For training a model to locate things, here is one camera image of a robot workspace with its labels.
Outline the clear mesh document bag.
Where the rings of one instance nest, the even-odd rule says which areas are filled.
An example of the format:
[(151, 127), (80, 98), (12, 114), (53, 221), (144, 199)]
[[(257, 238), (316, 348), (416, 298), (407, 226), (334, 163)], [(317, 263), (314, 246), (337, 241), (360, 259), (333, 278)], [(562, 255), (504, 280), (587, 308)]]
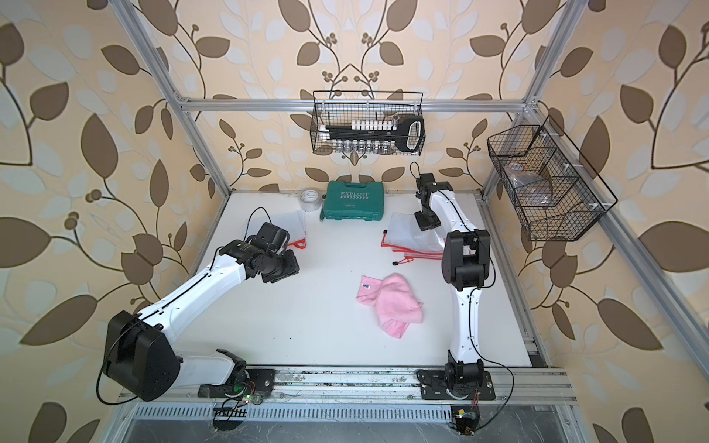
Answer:
[(441, 261), (445, 240), (435, 230), (421, 231), (412, 214), (393, 212), (380, 246), (403, 255), (393, 262), (394, 266), (399, 266), (414, 260)]

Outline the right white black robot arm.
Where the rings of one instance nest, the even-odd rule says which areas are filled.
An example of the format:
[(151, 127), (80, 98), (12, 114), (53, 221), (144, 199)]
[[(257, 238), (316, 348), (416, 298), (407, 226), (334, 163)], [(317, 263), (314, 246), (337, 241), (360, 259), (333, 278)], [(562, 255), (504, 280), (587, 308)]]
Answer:
[(489, 232), (479, 229), (465, 215), (452, 186), (431, 173), (415, 179), (415, 196), (421, 210), (415, 220), (421, 231), (441, 228), (445, 234), (441, 273), (452, 290), (454, 336), (448, 350), (445, 377), (470, 383), (483, 376), (485, 359), (478, 351), (479, 305), (491, 268)]

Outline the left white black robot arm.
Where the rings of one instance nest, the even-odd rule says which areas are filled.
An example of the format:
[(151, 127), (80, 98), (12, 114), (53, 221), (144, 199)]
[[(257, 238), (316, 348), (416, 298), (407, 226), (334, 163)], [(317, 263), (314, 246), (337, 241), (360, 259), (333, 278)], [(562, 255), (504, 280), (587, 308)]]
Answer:
[(174, 348), (188, 326), (221, 296), (248, 279), (275, 284), (299, 272), (290, 234), (264, 223), (253, 236), (218, 247), (210, 264), (161, 301), (108, 323), (100, 374), (144, 402), (170, 389), (199, 386), (227, 398), (256, 389), (244, 359), (225, 349), (184, 354)]

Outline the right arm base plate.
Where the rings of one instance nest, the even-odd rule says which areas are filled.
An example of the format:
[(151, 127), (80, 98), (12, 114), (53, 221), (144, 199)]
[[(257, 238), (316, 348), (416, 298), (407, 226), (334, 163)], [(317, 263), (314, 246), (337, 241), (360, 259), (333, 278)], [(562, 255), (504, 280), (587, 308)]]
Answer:
[(489, 371), (477, 380), (461, 381), (455, 378), (448, 382), (444, 370), (418, 369), (415, 376), (419, 382), (421, 397), (425, 401), (461, 401), (472, 402), (474, 395), (478, 400), (489, 402), (497, 398)]

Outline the pink microfiber cloth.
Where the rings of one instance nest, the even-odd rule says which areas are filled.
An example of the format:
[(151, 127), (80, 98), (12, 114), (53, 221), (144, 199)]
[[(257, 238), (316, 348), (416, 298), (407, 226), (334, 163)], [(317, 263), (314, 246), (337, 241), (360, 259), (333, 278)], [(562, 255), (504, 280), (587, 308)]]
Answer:
[(395, 339), (402, 339), (411, 324), (424, 321), (423, 304), (415, 298), (408, 281), (399, 273), (383, 280), (363, 276), (356, 300), (374, 308), (380, 328)]

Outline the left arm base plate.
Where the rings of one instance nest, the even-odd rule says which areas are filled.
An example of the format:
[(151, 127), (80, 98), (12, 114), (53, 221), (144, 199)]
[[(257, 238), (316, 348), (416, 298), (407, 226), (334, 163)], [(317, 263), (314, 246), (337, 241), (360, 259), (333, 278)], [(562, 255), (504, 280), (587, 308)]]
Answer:
[(201, 385), (199, 398), (265, 399), (271, 396), (275, 387), (276, 370), (273, 368), (246, 368), (232, 374), (222, 385)]

